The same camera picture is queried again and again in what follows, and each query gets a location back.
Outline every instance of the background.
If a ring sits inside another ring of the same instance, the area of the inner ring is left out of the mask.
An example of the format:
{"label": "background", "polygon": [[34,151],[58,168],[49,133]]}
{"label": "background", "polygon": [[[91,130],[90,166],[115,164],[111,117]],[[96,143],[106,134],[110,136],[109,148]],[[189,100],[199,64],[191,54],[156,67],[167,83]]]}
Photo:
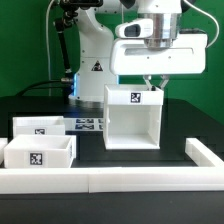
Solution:
{"label": "background", "polygon": [[[45,16],[48,0],[9,0],[0,2],[0,96],[12,96],[26,86],[48,79],[45,41]],[[184,99],[224,124],[224,1],[197,0],[196,6],[211,13],[219,22],[218,41],[207,49],[207,66],[203,74],[175,76],[165,90],[168,98]],[[60,17],[57,8],[50,13],[50,48],[52,76],[64,76],[61,51],[53,20]],[[135,13],[125,15],[130,21]],[[97,19],[114,31],[121,15],[97,15]],[[189,10],[182,16],[183,28],[200,28],[210,40],[215,25],[207,17]],[[65,32],[74,71],[79,68],[79,36],[76,27]],[[138,77],[121,77],[121,83],[143,83]],[[28,94],[44,94],[33,91]]]}

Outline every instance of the open white box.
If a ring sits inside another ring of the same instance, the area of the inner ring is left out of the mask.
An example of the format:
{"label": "open white box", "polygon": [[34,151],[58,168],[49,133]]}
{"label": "open white box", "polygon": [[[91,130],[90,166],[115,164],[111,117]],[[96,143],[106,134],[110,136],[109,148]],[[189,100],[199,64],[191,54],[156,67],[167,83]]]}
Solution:
{"label": "open white box", "polygon": [[106,149],[159,149],[163,95],[146,85],[106,85]]}
{"label": "open white box", "polygon": [[5,168],[69,168],[75,136],[19,135],[4,148]]}
{"label": "open white box", "polygon": [[3,162],[4,159],[4,148],[8,144],[7,138],[0,138],[0,165]]}
{"label": "open white box", "polygon": [[64,135],[63,116],[14,117],[13,137],[17,135]]}

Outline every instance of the black cable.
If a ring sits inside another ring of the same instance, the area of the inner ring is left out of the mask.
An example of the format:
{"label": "black cable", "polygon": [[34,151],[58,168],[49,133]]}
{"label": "black cable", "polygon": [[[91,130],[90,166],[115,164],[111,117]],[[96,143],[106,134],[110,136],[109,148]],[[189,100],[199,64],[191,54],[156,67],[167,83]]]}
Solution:
{"label": "black cable", "polygon": [[31,90],[46,90],[46,89],[64,89],[64,88],[67,88],[66,86],[48,86],[48,87],[37,87],[37,88],[30,88],[30,89],[27,89],[26,92],[28,91],[31,91]]}
{"label": "black cable", "polygon": [[50,80],[50,81],[43,81],[43,82],[34,83],[34,84],[26,87],[22,91],[18,92],[15,96],[22,96],[25,92],[29,91],[30,89],[32,89],[36,86],[41,86],[41,85],[51,84],[51,83],[61,83],[61,80]]}

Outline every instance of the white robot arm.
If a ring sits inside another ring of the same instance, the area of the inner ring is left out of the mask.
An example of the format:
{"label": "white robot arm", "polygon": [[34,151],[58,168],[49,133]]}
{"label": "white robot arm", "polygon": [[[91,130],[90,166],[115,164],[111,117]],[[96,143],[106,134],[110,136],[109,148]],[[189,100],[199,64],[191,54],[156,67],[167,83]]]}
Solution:
{"label": "white robot arm", "polygon": [[138,19],[116,28],[111,54],[116,75],[199,74],[205,68],[204,32],[181,31],[181,0],[138,0]]}

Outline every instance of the black table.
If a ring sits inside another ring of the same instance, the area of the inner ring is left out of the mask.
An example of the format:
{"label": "black table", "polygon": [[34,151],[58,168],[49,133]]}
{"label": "black table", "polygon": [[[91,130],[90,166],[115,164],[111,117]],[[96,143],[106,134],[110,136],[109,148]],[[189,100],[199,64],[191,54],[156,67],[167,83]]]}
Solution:
{"label": "black table", "polygon": [[[57,97],[0,98],[0,137],[12,138],[12,117],[101,118],[101,110],[65,105]],[[224,126],[186,101],[166,99],[161,149],[106,151],[101,132],[78,136],[73,167],[194,166],[185,141],[197,137],[224,159]],[[224,192],[138,192],[0,195],[1,223],[223,223]]]}

